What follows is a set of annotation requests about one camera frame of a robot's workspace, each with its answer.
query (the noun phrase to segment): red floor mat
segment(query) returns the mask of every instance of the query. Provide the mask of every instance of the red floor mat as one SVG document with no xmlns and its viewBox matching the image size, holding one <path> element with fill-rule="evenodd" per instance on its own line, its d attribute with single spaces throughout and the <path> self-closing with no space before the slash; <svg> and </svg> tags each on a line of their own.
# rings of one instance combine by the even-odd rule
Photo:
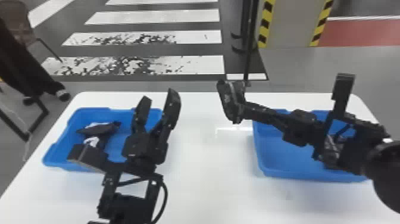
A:
<svg viewBox="0 0 400 224">
<path fill-rule="evenodd" d="M 400 20 L 328 21 L 319 46 L 400 45 Z"/>
</svg>

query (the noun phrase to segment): black robotic arm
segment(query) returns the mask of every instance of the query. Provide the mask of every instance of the black robotic arm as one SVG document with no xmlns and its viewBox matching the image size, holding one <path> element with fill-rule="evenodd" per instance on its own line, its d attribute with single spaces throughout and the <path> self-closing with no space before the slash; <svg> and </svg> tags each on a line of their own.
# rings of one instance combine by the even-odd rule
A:
<svg viewBox="0 0 400 224">
<path fill-rule="evenodd" d="M 354 80 L 353 74 L 338 74 L 332 94 L 335 106 L 325 121 L 317 120 L 315 114 L 303 110 L 280 114 L 247 102 L 243 81 L 220 80 L 217 90 L 225 115 L 233 124 L 246 119 L 273 125 L 283 132 L 284 141 L 299 147 L 313 146 L 313 159 L 322 161 L 327 169 L 344 170 L 372 179 L 379 198 L 400 213 L 400 142 L 385 143 L 384 139 L 390 135 L 382 125 L 357 119 L 346 112 Z M 347 125 L 329 135 L 334 120 Z M 348 129 L 355 131 L 354 136 L 342 137 Z"/>
<path fill-rule="evenodd" d="M 168 149 L 168 137 L 177 123 L 181 101 L 179 94 L 168 90 L 162 118 L 149 132 L 145 125 L 151 108 L 151 99 L 143 97 L 137 105 L 132 119 L 132 134 L 126 139 L 122 155 L 124 163 L 115 163 L 108 159 L 104 145 L 110 135 L 117 130 L 119 122 L 97 125 L 96 128 L 81 129 L 87 138 L 99 138 L 100 144 L 77 144 L 68 155 L 68 161 L 84 165 L 90 169 L 105 173 L 102 185 L 103 193 L 98 214 L 109 224 L 155 224 L 160 219 L 168 199 L 167 187 L 163 176 L 155 172 L 157 165 L 165 161 Z M 128 181 L 120 181 L 122 173 L 137 176 Z M 144 198 L 117 193 L 118 187 L 148 181 Z M 152 219 L 160 189 L 164 190 L 164 201 L 158 214 Z"/>
</svg>

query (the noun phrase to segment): hazard stripe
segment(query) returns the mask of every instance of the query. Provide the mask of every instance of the hazard stripe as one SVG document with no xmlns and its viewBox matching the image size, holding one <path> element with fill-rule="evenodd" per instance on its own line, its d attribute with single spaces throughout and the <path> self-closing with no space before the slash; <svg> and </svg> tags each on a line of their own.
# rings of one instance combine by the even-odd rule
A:
<svg viewBox="0 0 400 224">
<path fill-rule="evenodd" d="M 311 39 L 310 46 L 318 46 L 322 32 L 324 32 L 326 21 L 328 20 L 328 16 L 330 11 L 332 10 L 333 0 L 326 0 L 324 4 L 324 8 L 318 18 L 317 27 L 315 28 L 314 34 Z"/>
<path fill-rule="evenodd" d="M 258 47 L 265 48 L 267 46 L 268 37 L 270 35 L 271 23 L 274 14 L 274 6 L 276 0 L 265 0 L 262 9 L 262 20 L 260 25 L 260 35 L 258 36 Z"/>
</svg>

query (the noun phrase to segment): crosswalk stripe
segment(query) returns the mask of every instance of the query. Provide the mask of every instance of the crosswalk stripe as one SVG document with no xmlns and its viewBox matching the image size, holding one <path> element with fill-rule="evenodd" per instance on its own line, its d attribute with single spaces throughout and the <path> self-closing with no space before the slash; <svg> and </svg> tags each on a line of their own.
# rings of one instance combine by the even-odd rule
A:
<svg viewBox="0 0 400 224">
<path fill-rule="evenodd" d="M 54 76 L 225 74 L 222 55 L 47 58 L 42 67 Z"/>
<path fill-rule="evenodd" d="M 243 80 L 244 74 L 226 74 L 227 80 Z M 265 73 L 250 73 L 249 80 L 267 80 Z"/>
<path fill-rule="evenodd" d="M 328 21 L 348 20 L 400 20 L 400 15 L 336 16 L 328 18 Z"/>
<path fill-rule="evenodd" d="M 218 9 L 162 11 L 104 11 L 95 13 L 85 24 L 139 24 L 219 22 Z"/>
<path fill-rule="evenodd" d="M 106 5 L 191 4 L 218 2 L 218 0 L 109 0 Z"/>
<path fill-rule="evenodd" d="M 221 30 L 73 33 L 63 46 L 222 43 Z"/>
<path fill-rule="evenodd" d="M 42 5 L 29 11 L 28 17 L 31 26 L 35 28 L 73 1 L 75 0 L 48 0 Z"/>
</svg>

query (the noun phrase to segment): cable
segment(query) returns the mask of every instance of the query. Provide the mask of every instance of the cable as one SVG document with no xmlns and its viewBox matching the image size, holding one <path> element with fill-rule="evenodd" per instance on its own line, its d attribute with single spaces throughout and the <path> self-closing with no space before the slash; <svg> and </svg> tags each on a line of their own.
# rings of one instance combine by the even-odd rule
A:
<svg viewBox="0 0 400 224">
<path fill-rule="evenodd" d="M 156 183 L 160 184 L 162 189 L 164 190 L 164 201 L 162 201 L 161 208 L 160 208 L 158 214 L 155 216 L 154 220 L 149 222 L 149 224 L 156 224 L 159 221 L 159 219 L 161 218 L 161 216 L 163 215 L 165 207 L 167 206 L 167 201 L 168 201 L 168 189 L 163 181 L 156 181 L 151 178 L 136 178 L 136 179 L 131 179 L 128 181 L 119 182 L 117 186 L 118 187 L 126 186 L 126 185 L 130 185 L 133 183 L 139 183 L 139 182 L 143 182 L 143 181 L 155 181 Z"/>
<path fill-rule="evenodd" d="M 29 134 L 29 138 L 28 141 L 25 143 L 25 152 L 24 155 L 22 156 L 22 161 L 26 162 L 28 160 L 28 155 L 29 155 L 29 151 L 30 151 L 30 143 L 32 140 L 32 133 L 30 131 L 27 131 L 27 133 Z"/>
<path fill-rule="evenodd" d="M 164 190 L 164 201 L 162 202 L 160 211 L 158 212 L 158 214 L 155 216 L 154 220 L 150 222 L 150 224 L 156 224 L 158 222 L 158 220 L 161 218 L 161 216 L 164 213 L 165 207 L 167 205 L 167 200 L 168 200 L 168 189 L 167 186 L 165 185 L 164 182 L 161 182 L 161 187 Z"/>
<path fill-rule="evenodd" d="M 343 135 L 347 130 L 349 130 L 351 127 L 350 124 L 347 124 L 345 127 L 343 127 L 340 131 L 336 132 L 336 134 L 333 137 L 333 142 L 338 142 L 338 139 L 341 135 Z"/>
</svg>

